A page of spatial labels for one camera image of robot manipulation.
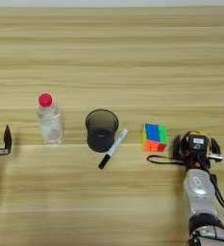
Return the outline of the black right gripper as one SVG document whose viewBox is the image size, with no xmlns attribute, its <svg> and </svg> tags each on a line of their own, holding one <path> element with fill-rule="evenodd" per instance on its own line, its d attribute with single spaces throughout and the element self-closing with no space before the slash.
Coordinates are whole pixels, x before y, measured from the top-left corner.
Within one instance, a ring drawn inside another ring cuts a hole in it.
<svg viewBox="0 0 224 246">
<path fill-rule="evenodd" d="M 204 151 L 182 151 L 181 152 L 181 136 L 177 135 L 173 141 L 173 158 L 182 160 L 186 171 L 190 169 L 203 170 L 208 172 L 211 168 L 211 161 L 223 161 L 220 146 L 214 138 L 211 138 L 212 150 Z"/>
</svg>

